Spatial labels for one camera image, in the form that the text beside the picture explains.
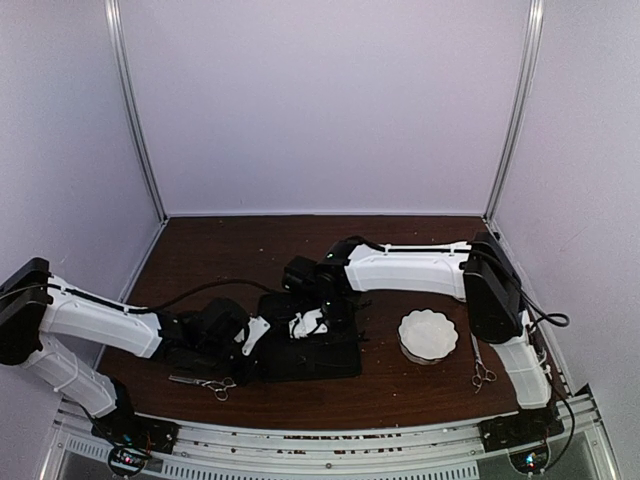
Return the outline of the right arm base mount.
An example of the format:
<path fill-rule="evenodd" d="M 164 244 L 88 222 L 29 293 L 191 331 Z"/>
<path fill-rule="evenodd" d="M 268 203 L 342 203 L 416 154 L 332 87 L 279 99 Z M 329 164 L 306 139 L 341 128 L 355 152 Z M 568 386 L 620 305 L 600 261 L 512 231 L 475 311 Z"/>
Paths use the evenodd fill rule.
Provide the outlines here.
<path fill-rule="evenodd" d="M 486 453 L 506 450 L 516 472 L 533 476 L 550 466 L 548 440 L 562 434 L 564 424 L 554 413 L 526 410 L 481 421 L 478 430 Z"/>

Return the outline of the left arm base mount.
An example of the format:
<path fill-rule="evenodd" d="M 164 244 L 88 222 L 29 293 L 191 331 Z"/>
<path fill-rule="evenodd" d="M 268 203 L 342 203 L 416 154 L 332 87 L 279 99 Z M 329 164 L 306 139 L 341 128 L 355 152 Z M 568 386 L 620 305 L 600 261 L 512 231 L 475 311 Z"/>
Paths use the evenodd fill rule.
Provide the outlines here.
<path fill-rule="evenodd" d="M 130 478 L 158 460 L 155 454 L 171 454 L 179 425 L 165 420 L 135 415 L 132 422 L 110 423 L 106 418 L 90 417 L 91 434 L 106 440 L 111 449 L 107 466 L 117 476 Z"/>

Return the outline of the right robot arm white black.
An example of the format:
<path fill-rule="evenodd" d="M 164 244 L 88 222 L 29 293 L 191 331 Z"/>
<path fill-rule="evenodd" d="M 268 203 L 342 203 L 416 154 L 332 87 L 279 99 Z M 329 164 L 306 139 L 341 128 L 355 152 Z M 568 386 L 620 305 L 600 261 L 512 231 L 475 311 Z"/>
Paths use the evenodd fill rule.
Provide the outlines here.
<path fill-rule="evenodd" d="M 471 333 L 497 353 L 524 410 L 513 419 L 513 433 L 530 442 L 550 426 L 551 385 L 534 341 L 531 308 L 518 274 L 489 233 L 444 245 L 377 244 L 352 236 L 318 262 L 295 257 L 282 285 L 312 303 L 289 321 L 293 339 L 325 334 L 345 321 L 347 300 L 363 292 L 427 292 L 466 303 Z"/>

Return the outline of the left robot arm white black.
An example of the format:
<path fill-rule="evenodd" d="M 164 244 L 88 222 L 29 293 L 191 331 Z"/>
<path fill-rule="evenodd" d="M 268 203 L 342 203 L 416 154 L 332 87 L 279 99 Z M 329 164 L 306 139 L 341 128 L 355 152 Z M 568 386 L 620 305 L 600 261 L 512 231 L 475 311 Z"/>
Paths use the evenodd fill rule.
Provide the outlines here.
<path fill-rule="evenodd" d="M 1 362 L 40 376 L 79 403 L 123 444 L 144 433 L 115 380 L 97 373 L 58 340 L 63 334 L 108 345 L 198 375 L 244 377 L 269 330 L 237 303 L 216 298 L 201 311 L 171 314 L 86 292 L 55 276 L 35 257 L 1 285 Z"/>

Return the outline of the black zippered tool case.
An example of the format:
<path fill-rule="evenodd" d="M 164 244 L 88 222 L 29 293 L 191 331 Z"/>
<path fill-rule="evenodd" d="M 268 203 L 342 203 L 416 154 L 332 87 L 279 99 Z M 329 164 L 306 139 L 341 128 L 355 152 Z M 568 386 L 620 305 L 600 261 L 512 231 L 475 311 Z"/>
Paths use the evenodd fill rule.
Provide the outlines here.
<path fill-rule="evenodd" d="M 258 314 L 271 329 L 259 340 L 256 378 L 262 382 L 290 382 L 356 377 L 362 373 L 359 333 L 355 324 L 346 332 L 327 332 L 294 340 L 289 322 L 300 312 L 320 309 L 321 303 L 289 293 L 263 295 Z"/>

